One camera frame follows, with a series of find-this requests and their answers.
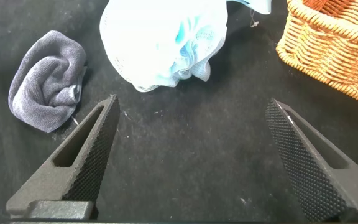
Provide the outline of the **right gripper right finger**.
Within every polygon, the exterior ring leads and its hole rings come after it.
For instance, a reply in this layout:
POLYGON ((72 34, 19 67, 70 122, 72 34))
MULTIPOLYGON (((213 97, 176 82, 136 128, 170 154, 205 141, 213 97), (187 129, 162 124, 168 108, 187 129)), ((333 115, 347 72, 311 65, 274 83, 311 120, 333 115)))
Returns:
POLYGON ((358 222, 358 165, 288 105, 265 118, 306 219, 358 222))

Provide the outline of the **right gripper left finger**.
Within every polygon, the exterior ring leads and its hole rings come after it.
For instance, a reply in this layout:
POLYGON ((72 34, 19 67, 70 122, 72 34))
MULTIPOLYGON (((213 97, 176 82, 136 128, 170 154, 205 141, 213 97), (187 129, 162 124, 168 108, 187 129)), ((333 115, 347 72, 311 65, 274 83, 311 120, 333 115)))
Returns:
POLYGON ((37 200, 95 202, 119 117, 116 95, 99 102, 7 201, 7 212, 23 217, 37 200))

